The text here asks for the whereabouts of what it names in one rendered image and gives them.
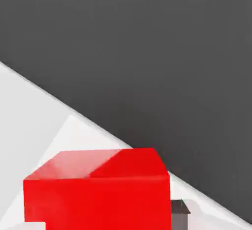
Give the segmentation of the small red cube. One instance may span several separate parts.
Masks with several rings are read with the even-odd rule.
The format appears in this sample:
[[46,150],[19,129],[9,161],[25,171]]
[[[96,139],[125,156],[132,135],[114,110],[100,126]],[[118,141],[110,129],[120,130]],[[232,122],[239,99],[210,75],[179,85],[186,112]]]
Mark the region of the small red cube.
[[171,230],[170,178],[152,148],[62,151],[23,181],[46,230]]

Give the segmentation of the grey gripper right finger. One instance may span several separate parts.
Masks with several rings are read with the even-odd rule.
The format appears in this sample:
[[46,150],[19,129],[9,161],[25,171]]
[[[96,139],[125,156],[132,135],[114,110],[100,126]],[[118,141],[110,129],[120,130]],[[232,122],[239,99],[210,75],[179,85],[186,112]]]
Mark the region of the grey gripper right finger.
[[193,200],[172,200],[171,216],[172,230],[248,230],[204,213]]

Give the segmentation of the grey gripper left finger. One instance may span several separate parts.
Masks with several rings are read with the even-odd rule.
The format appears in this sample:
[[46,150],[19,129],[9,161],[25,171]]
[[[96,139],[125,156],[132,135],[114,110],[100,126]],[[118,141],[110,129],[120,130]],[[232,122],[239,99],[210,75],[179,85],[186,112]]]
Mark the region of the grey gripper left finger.
[[6,228],[5,230],[46,230],[45,222],[24,222],[11,227]]

